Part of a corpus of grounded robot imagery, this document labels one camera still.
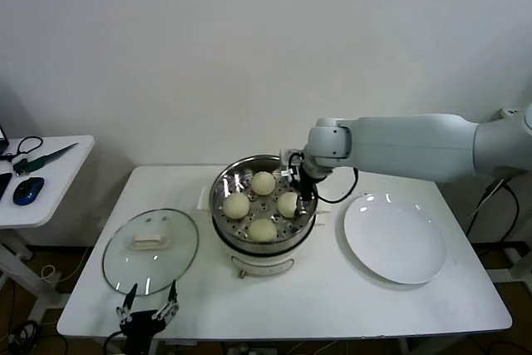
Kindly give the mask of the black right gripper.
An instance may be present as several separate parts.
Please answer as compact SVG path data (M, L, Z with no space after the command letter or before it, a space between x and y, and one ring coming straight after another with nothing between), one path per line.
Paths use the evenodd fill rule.
M300 161L298 164L298 188L313 189L319 182L319 167L311 161ZM293 216L299 218L311 214L313 195L310 192L294 191Z

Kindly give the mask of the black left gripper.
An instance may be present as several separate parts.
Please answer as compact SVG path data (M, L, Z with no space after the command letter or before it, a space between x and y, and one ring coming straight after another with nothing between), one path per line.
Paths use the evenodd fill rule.
M137 288L138 284L134 284L125 296L122 305L116 308L118 318L128 318L120 323L120 330L128 339L138 341L152 339L166 328L165 320L160 317L174 317L179 311L176 281L172 281L167 301L157 311L145 310L130 315Z

